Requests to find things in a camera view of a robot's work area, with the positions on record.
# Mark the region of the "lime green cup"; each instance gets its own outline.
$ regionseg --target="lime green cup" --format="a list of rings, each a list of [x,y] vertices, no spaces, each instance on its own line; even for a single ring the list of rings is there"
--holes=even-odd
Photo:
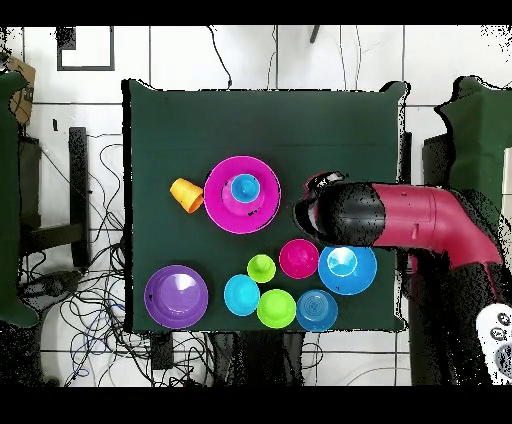
[[[268,283],[276,274],[276,264],[270,256],[256,255],[247,264],[247,274],[257,283]]]
[[[297,304],[292,295],[284,290],[274,289],[263,293],[256,314],[269,328],[284,328],[294,319]]]

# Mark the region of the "purple plate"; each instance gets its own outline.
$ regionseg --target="purple plate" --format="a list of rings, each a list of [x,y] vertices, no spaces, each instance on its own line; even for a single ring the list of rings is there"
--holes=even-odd
[[[201,276],[183,265],[170,265],[155,272],[144,291],[146,309],[167,328],[194,325],[208,306],[208,288]]]

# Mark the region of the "white device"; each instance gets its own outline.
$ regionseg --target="white device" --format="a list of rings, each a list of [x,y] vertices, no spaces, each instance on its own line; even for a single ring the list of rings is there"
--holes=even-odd
[[[476,317],[476,330],[493,384],[512,384],[512,308],[486,306]]]

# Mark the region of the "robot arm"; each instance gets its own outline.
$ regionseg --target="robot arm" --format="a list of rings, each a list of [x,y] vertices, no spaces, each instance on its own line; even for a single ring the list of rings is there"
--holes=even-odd
[[[294,219],[323,244],[418,252],[411,306],[417,310],[410,314],[413,378],[415,344],[427,355],[417,362],[437,367],[439,383],[492,382],[476,319],[505,301],[510,273],[496,237],[464,197],[435,187],[346,183],[340,173],[325,173],[307,183]]]

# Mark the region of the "dark green tabletop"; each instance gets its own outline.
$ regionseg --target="dark green tabletop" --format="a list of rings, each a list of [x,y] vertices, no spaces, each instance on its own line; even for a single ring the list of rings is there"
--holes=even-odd
[[[129,82],[131,97],[133,204],[133,329],[164,328],[144,306],[144,288],[159,268],[182,264],[198,271],[209,290],[209,305],[191,330],[263,330],[256,313],[240,318],[223,300],[224,285],[245,273],[248,260],[269,254],[277,263],[290,239],[303,237],[293,223],[292,205],[312,175],[339,170],[350,181],[395,182],[398,157],[398,101],[403,83],[384,92],[331,91],[155,91]],[[179,177],[203,186],[223,159],[255,156],[276,173],[281,207],[264,229],[248,235],[215,225],[204,206],[189,215],[171,197]],[[378,271],[360,295],[335,295],[339,306],[333,329],[400,330],[394,316],[395,254],[375,249]],[[280,288],[295,300],[325,288],[317,274],[292,280],[278,269],[260,284],[262,292]],[[286,330],[301,330],[297,321]]]
[[[504,150],[512,146],[512,88],[492,87],[478,77],[461,77],[449,102],[439,106],[448,134],[453,138],[456,160],[449,185],[457,190],[475,190],[494,207],[475,206],[497,229],[501,211]]]

